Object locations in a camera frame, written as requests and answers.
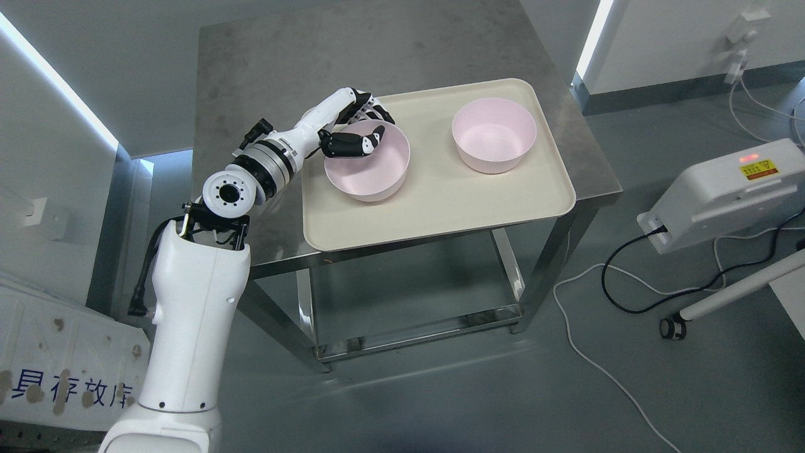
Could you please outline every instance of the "baseboard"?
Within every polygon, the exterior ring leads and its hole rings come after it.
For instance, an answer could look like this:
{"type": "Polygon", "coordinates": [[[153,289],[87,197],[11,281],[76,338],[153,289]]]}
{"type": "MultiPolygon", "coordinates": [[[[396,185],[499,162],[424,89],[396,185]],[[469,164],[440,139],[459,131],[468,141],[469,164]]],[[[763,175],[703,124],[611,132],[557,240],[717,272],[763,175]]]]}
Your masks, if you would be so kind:
{"type": "MultiPolygon", "coordinates": [[[[805,77],[805,60],[765,68],[748,69],[744,73],[744,81],[748,88],[798,83],[803,77],[805,77]]],[[[590,94],[579,75],[576,74],[573,77],[571,93],[576,102],[579,103],[581,113],[584,116],[589,116],[701,98],[703,96],[712,96],[713,94],[725,94],[729,92],[729,86],[724,83],[724,74],[717,74],[686,81],[674,81],[609,93],[590,94]]]]}

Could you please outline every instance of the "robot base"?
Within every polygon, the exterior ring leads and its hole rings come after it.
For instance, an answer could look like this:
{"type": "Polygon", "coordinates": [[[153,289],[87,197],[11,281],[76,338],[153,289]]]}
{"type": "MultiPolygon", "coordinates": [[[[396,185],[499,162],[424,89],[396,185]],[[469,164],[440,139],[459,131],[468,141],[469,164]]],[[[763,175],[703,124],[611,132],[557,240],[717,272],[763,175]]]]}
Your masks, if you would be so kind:
{"type": "Polygon", "coordinates": [[[170,413],[132,405],[103,439],[99,453],[209,453],[221,441],[221,412],[170,413]]]}

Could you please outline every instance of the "white cable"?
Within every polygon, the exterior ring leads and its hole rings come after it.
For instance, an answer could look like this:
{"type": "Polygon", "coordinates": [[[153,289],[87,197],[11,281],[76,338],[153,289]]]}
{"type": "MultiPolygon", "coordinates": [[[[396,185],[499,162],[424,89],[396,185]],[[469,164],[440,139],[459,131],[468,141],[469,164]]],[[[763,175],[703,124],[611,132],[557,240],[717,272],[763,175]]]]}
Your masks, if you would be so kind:
{"type": "MultiPolygon", "coordinates": [[[[749,236],[719,236],[716,240],[712,241],[712,254],[716,257],[716,264],[718,265],[718,272],[724,270],[724,266],[721,264],[721,258],[718,256],[718,241],[721,239],[755,239],[759,236],[763,236],[764,234],[768,233],[769,231],[777,230],[777,228],[768,228],[759,233],[755,233],[754,235],[749,236]]],[[[789,226],[786,228],[780,229],[780,231],[802,231],[805,230],[805,226],[789,226]]],[[[721,287],[710,289],[709,291],[721,291],[722,289],[727,287],[727,274],[721,276],[721,287]]]]}
{"type": "Polygon", "coordinates": [[[794,120],[794,121],[805,121],[805,118],[797,118],[797,117],[796,117],[796,116],[794,116],[794,115],[789,115],[789,114],[787,114],[786,112],[782,112],[782,111],[777,110],[777,109],[775,109],[775,108],[769,107],[769,106],[767,106],[766,104],[764,104],[764,103],[762,103],[762,102],[758,101],[757,99],[755,99],[755,98],[752,96],[752,94],[749,92],[749,90],[748,90],[748,89],[746,89],[746,85],[744,84],[744,78],[743,78],[743,77],[738,78],[738,83],[740,83],[740,84],[741,84],[741,88],[743,88],[743,89],[744,89],[744,91],[746,92],[746,95],[747,95],[747,96],[749,96],[749,99],[751,99],[751,100],[752,100],[752,102],[754,102],[755,104],[758,104],[759,106],[763,107],[763,108],[764,108],[764,109],[766,109],[766,110],[771,110],[771,111],[773,111],[773,112],[774,112],[774,113],[776,113],[776,114],[781,114],[782,116],[784,116],[784,117],[786,117],[786,118],[789,118],[789,119],[792,119],[792,120],[794,120]]]}
{"type": "MultiPolygon", "coordinates": [[[[646,421],[646,424],[647,424],[647,425],[648,425],[648,426],[651,428],[651,430],[652,430],[652,431],[654,431],[654,433],[655,433],[655,434],[656,434],[658,437],[660,437],[660,438],[663,440],[663,442],[665,442],[666,444],[668,444],[668,446],[669,446],[669,447],[673,448],[673,449],[674,449],[674,451],[676,451],[676,453],[681,453],[681,451],[679,450],[679,448],[677,448],[677,447],[676,447],[676,445],[674,445],[673,443],[671,443],[671,441],[670,441],[670,440],[668,440],[668,439],[667,439],[665,436],[663,436],[663,434],[662,434],[662,433],[660,433],[660,432],[657,430],[657,428],[655,428],[655,427],[654,427],[654,424],[653,424],[653,423],[651,423],[651,420],[649,420],[648,416],[646,415],[646,412],[645,412],[645,411],[643,410],[643,408],[640,406],[640,403],[638,403],[638,400],[634,399],[634,397],[632,396],[632,394],[631,394],[631,393],[629,393],[629,390],[626,390],[626,387],[624,387],[624,386],[623,386],[623,384],[621,384],[621,383],[620,383],[620,382],[619,382],[617,379],[615,379],[615,376],[612,376],[612,375],[611,375],[611,374],[610,374],[608,371],[606,371],[606,370],[604,369],[604,367],[600,366],[599,364],[597,364],[597,363],[595,363],[594,361],[592,361],[592,359],[590,359],[589,357],[587,357],[587,356],[586,356],[586,355],[585,355],[585,354],[584,354],[584,353],[583,353],[583,352],[582,352],[582,351],[581,351],[581,350],[580,350],[580,349],[579,349],[579,348],[576,346],[576,344],[573,342],[573,337],[570,335],[570,319],[568,318],[568,314],[567,314],[567,312],[565,312],[565,311],[564,311],[564,307],[562,307],[562,304],[561,304],[561,303],[559,303],[559,298],[556,296],[556,289],[557,289],[557,288],[559,288],[561,285],[564,285],[565,283],[569,283],[569,282],[571,282],[571,281],[576,281],[576,280],[580,279],[581,277],[583,277],[583,276],[587,275],[587,273],[588,273],[588,272],[590,272],[590,271],[592,271],[594,268],[599,268],[599,267],[602,267],[602,266],[604,266],[604,263],[598,263],[598,264],[594,264],[593,266],[591,266],[590,268],[588,268],[586,271],[582,272],[581,274],[579,274],[579,275],[577,275],[577,276],[574,276],[574,277],[572,277],[572,278],[568,278],[567,280],[562,280],[561,282],[557,283],[557,284],[556,284],[556,285],[554,285],[554,287],[553,287],[553,296],[554,296],[554,301],[556,302],[556,305],[559,307],[559,310],[562,312],[562,316],[564,316],[564,326],[565,326],[565,328],[566,328],[566,329],[567,329],[567,331],[568,331],[568,342],[570,342],[570,346],[573,348],[573,351],[575,351],[575,352],[576,352],[576,354],[580,355],[582,359],[587,360],[587,362],[588,362],[589,364],[591,364],[593,367],[597,368],[597,369],[598,369],[598,371],[600,371],[600,372],[604,373],[604,374],[605,374],[605,375],[606,375],[606,376],[607,376],[607,377],[608,377],[608,378],[609,378],[609,379],[610,379],[612,382],[614,382],[614,383],[615,383],[615,385],[617,385],[617,387],[618,387],[618,388],[619,388],[619,389],[620,389],[620,390],[621,390],[621,391],[622,391],[622,392],[623,392],[623,393],[624,393],[624,394],[625,394],[625,395],[626,395],[626,396],[627,396],[627,397],[630,399],[630,401],[632,401],[632,404],[634,404],[634,407],[638,408],[638,411],[640,412],[640,415],[642,415],[643,420],[645,420],[645,421],[646,421]]],[[[620,268],[616,268],[615,266],[610,265],[610,266],[609,266],[609,268],[611,268],[611,269],[615,269],[615,270],[617,270],[617,271],[619,271],[619,272],[623,272],[623,273],[625,273],[626,275],[629,275],[629,276],[631,276],[631,277],[633,277],[633,278],[637,278],[636,276],[634,276],[634,275],[633,275],[633,274],[631,274],[630,272],[624,271],[623,269],[620,269],[620,268]]],[[[653,287],[651,287],[650,285],[648,285],[648,284],[647,284],[645,281],[643,281],[643,280],[641,280],[641,279],[639,279],[639,278],[638,278],[638,281],[640,281],[641,283],[643,283],[645,286],[647,286],[648,288],[652,289],[653,291],[657,291],[656,289],[654,289],[653,287]]]]}
{"type": "MultiPolygon", "coordinates": [[[[798,118],[797,117],[797,108],[803,102],[805,102],[805,98],[800,99],[799,102],[797,102],[794,105],[794,108],[791,109],[791,115],[794,116],[794,118],[798,118]]],[[[793,119],[791,120],[791,126],[794,128],[794,134],[797,136],[797,140],[799,140],[799,144],[802,145],[803,147],[805,147],[805,140],[803,140],[803,137],[799,134],[799,127],[797,126],[797,122],[794,121],[793,119]]]]}
{"type": "Polygon", "coordinates": [[[735,123],[738,123],[738,126],[741,127],[741,129],[743,129],[744,132],[746,132],[749,135],[752,135],[755,139],[758,139],[758,140],[762,141],[763,143],[771,142],[771,140],[763,139],[763,138],[758,137],[757,135],[753,134],[752,131],[747,129],[746,126],[744,126],[744,124],[741,123],[741,120],[738,119],[738,117],[735,115],[735,109],[733,109],[733,95],[735,94],[735,86],[736,85],[738,85],[738,84],[733,83],[733,87],[729,89],[729,96],[727,97],[727,100],[728,100],[728,103],[729,103],[729,113],[733,114],[733,119],[735,120],[735,123]]]}
{"type": "MultiPolygon", "coordinates": [[[[774,231],[774,230],[777,230],[777,228],[776,227],[775,228],[768,228],[768,229],[763,230],[763,231],[761,231],[759,233],[755,233],[754,235],[748,235],[748,236],[726,235],[726,236],[717,237],[712,243],[712,252],[713,252],[713,255],[716,257],[716,264],[718,265],[719,272],[724,270],[724,267],[721,264],[721,259],[718,256],[718,241],[719,240],[721,240],[721,239],[754,239],[754,238],[757,238],[759,236],[762,236],[762,235],[764,235],[764,234],[766,234],[766,233],[768,233],[770,231],[774,231]]],[[[805,226],[790,226],[790,227],[780,229],[780,231],[803,231],[803,230],[805,230],[805,226]]],[[[568,248],[565,250],[565,258],[564,258],[564,260],[567,260],[569,251],[570,251],[570,240],[569,240],[569,237],[568,237],[568,248]]],[[[634,404],[634,406],[636,408],[638,408],[638,411],[640,412],[640,415],[643,417],[643,420],[646,421],[646,424],[651,428],[652,431],[654,431],[654,433],[658,437],[660,437],[666,444],[668,444],[669,447],[673,448],[674,451],[676,451],[677,453],[680,453],[679,448],[677,448],[676,445],[671,443],[671,441],[669,441],[665,436],[663,436],[662,433],[660,433],[657,430],[657,428],[654,427],[654,424],[651,423],[651,420],[649,420],[648,416],[646,415],[646,412],[643,411],[643,408],[640,406],[640,403],[638,403],[638,401],[632,396],[632,394],[629,393],[628,390],[626,390],[626,388],[623,386],[623,384],[621,384],[617,379],[615,379],[615,377],[612,376],[612,374],[610,374],[608,371],[606,371],[604,369],[604,367],[601,367],[599,364],[597,364],[592,359],[587,357],[576,346],[576,344],[573,342],[573,337],[571,336],[571,333],[570,333],[570,319],[568,318],[568,313],[564,310],[564,307],[562,307],[562,304],[559,303],[559,298],[556,296],[556,289],[559,288],[561,285],[564,285],[566,283],[570,283],[571,281],[579,280],[581,277],[587,275],[594,268],[600,268],[600,267],[603,267],[604,265],[605,265],[604,263],[594,264],[594,265],[590,266],[589,268],[587,268],[587,270],[585,270],[581,274],[579,274],[577,276],[574,276],[574,277],[571,277],[571,278],[568,278],[567,280],[562,280],[559,283],[557,283],[556,285],[554,285],[554,287],[553,287],[554,301],[556,302],[556,305],[559,307],[559,311],[562,312],[562,316],[564,316],[564,325],[565,325],[565,328],[567,329],[567,332],[568,332],[568,342],[570,343],[570,346],[573,348],[573,351],[575,351],[576,354],[580,355],[582,359],[586,360],[593,367],[597,368],[598,371],[604,373],[612,382],[615,383],[615,385],[617,385],[617,387],[630,399],[630,401],[632,401],[632,404],[634,404]]],[[[643,286],[647,287],[651,291],[654,291],[655,293],[657,293],[659,295],[662,295],[662,296],[669,296],[669,295],[671,295],[673,293],[679,293],[679,292],[682,292],[682,291],[687,291],[689,289],[698,289],[698,288],[691,287],[691,288],[677,289],[675,291],[661,291],[659,289],[656,289],[654,286],[650,285],[648,282],[646,282],[645,280],[643,280],[639,276],[634,275],[632,272],[629,272],[629,271],[627,271],[625,269],[621,269],[621,268],[619,268],[617,266],[613,266],[613,265],[610,265],[609,268],[635,279],[636,281],[640,282],[643,286]]],[[[705,289],[705,291],[716,292],[716,291],[720,291],[723,288],[725,288],[727,286],[727,277],[726,277],[726,275],[723,275],[723,276],[721,276],[721,278],[722,278],[722,286],[721,286],[721,288],[718,288],[718,289],[705,289]]]]}

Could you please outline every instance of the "warning label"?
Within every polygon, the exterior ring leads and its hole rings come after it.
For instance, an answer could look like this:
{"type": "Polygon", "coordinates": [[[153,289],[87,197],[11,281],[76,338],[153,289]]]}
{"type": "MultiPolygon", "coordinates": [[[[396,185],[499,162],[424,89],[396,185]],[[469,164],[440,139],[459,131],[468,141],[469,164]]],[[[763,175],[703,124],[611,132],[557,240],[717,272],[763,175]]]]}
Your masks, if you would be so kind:
{"type": "Polygon", "coordinates": [[[774,166],[774,162],[768,159],[755,162],[754,164],[744,165],[741,167],[741,171],[744,173],[746,179],[750,181],[779,172],[777,167],[774,166]]]}

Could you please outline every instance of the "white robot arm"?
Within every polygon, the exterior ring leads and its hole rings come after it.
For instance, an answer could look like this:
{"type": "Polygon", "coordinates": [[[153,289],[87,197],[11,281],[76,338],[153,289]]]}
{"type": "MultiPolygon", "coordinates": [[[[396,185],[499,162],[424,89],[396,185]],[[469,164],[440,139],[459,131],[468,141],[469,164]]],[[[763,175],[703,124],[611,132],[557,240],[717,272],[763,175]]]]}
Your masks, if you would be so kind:
{"type": "Polygon", "coordinates": [[[129,314],[153,314],[157,325],[151,361],[136,404],[128,407],[101,444],[101,453],[216,451],[221,440],[218,387],[237,302],[246,287],[250,249],[245,243],[255,204],[291,182],[306,157],[368,156],[383,127],[367,136],[332,133],[336,124],[366,118],[394,120],[371,94],[342,88],[308,111],[289,131],[265,120],[246,134],[232,164],[204,183],[202,202],[164,222],[148,246],[129,314]],[[221,246],[196,243],[198,231],[229,234],[221,246]],[[142,303],[151,259],[156,258],[154,310],[142,303]]]}

